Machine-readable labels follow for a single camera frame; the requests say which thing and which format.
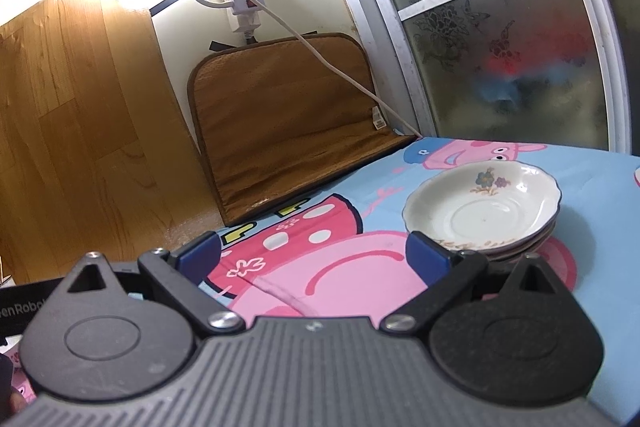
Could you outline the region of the white plug adapter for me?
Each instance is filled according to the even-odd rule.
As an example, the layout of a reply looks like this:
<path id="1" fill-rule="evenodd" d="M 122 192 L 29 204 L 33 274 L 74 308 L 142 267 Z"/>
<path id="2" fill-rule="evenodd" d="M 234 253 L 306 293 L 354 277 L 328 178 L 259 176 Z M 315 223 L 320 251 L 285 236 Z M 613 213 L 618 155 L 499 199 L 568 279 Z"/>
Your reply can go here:
<path id="1" fill-rule="evenodd" d="M 230 0 L 232 2 L 231 13 L 235 16 L 248 15 L 260 11 L 264 0 Z"/>

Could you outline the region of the blue cartoon pig tablecloth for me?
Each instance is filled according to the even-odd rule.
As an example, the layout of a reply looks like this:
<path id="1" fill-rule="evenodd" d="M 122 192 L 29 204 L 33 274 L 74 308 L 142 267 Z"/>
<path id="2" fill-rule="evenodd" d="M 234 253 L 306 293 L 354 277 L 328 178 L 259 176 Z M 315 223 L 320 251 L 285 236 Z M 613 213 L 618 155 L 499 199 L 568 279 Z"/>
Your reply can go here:
<path id="1" fill-rule="evenodd" d="M 561 210 L 539 252 L 599 329 L 605 358 L 590 397 L 616 418 L 639 410 L 639 161 L 559 145 L 426 138 L 317 193 L 221 232 L 202 283 L 247 322 L 369 317 L 423 291 L 405 256 L 408 195 L 442 170 L 518 160 L 558 181 Z"/>

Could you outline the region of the frosted glass sliding door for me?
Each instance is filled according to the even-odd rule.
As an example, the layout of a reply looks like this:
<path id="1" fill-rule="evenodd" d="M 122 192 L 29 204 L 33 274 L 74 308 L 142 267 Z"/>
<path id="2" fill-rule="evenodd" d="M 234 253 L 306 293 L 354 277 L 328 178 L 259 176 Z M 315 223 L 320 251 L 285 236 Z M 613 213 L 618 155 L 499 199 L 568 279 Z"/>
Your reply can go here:
<path id="1" fill-rule="evenodd" d="M 401 128 L 639 150 L 639 0 L 346 0 Z"/>

